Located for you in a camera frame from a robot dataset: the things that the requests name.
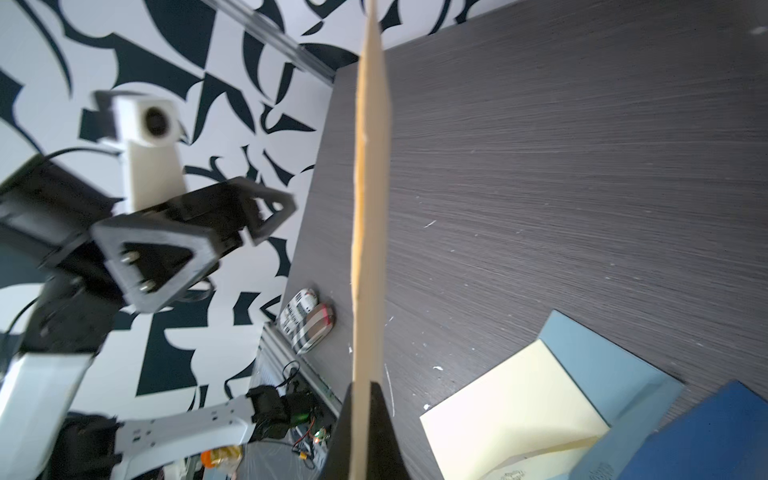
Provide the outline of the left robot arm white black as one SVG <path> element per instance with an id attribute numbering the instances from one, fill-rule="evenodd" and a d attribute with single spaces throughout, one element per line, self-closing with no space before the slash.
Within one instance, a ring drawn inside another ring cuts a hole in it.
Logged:
<path id="1" fill-rule="evenodd" d="M 70 411 L 118 312 L 154 314 L 208 282 L 220 260 L 268 239 L 296 209 L 291 194 L 236 177 L 116 215 L 114 200 L 35 155 L 1 186 L 1 242 L 48 272 L 4 349 L 1 475 L 133 479 L 184 458 L 279 440 L 317 407 L 310 392 L 259 386 L 226 402 L 145 421 Z"/>

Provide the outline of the tan yellow envelope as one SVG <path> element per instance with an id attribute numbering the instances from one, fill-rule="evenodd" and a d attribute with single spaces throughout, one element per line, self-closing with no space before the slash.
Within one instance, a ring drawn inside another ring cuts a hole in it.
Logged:
<path id="1" fill-rule="evenodd" d="M 351 293 L 354 317 L 349 477 L 364 479 L 369 460 L 371 386 L 382 378 L 389 217 L 391 100 L 375 1 L 365 3 L 359 55 Z"/>

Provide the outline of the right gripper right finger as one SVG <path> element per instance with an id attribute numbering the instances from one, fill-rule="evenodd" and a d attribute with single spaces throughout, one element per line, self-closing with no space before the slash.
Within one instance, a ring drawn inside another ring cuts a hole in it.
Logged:
<path id="1" fill-rule="evenodd" d="M 371 383 L 368 434 L 368 480 L 410 480 L 381 386 Z"/>

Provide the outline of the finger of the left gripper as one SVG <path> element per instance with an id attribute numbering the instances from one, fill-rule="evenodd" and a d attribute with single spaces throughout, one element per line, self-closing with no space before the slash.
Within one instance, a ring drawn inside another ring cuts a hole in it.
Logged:
<path id="1" fill-rule="evenodd" d="M 289 192 L 244 177 L 228 180 L 225 185 L 235 195 L 254 246 L 271 237 L 297 210 L 294 196 Z"/>

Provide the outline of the light blue envelope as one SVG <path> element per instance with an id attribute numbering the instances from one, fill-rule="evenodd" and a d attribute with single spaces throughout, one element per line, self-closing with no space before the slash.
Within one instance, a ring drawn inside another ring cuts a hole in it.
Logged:
<path id="1" fill-rule="evenodd" d="M 609 426 L 562 479 L 617 479 L 684 390 L 682 382 L 559 311 L 542 340 Z"/>

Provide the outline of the plaid checkered tube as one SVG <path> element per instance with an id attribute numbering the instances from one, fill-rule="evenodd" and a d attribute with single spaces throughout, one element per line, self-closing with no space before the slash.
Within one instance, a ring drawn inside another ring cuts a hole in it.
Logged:
<path id="1" fill-rule="evenodd" d="M 335 313 L 331 306 L 318 304 L 299 323 L 292 338 L 292 348 L 304 355 L 316 347 L 332 330 Z"/>

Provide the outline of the dark blue envelope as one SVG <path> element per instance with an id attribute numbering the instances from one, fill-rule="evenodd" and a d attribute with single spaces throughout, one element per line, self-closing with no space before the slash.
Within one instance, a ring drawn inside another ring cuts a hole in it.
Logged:
<path id="1" fill-rule="evenodd" d="M 765 479 L 767 401 L 731 381 L 645 441 L 622 479 Z"/>

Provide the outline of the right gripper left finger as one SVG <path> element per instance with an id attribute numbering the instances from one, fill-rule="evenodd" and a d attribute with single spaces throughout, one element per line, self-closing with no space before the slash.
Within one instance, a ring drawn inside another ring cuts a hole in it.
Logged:
<path id="1" fill-rule="evenodd" d="M 352 428 L 352 385 L 346 391 L 323 469 L 318 480 L 348 480 Z"/>

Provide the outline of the pale yellow envelope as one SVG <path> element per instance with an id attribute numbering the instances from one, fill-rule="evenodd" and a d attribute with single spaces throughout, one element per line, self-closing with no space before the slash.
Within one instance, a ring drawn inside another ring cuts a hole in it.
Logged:
<path id="1" fill-rule="evenodd" d="M 608 424 L 541 340 L 421 417 L 446 479 L 565 479 Z"/>

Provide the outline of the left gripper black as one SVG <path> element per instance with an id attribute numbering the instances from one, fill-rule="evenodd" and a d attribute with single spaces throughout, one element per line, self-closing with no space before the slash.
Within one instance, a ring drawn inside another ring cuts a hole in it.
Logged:
<path id="1" fill-rule="evenodd" d="M 32 158 L 1 186 L 2 245 L 48 274 L 20 352 L 94 354 L 122 308 L 156 313 L 208 281 L 246 230 L 226 182 L 116 215 L 114 199 Z"/>

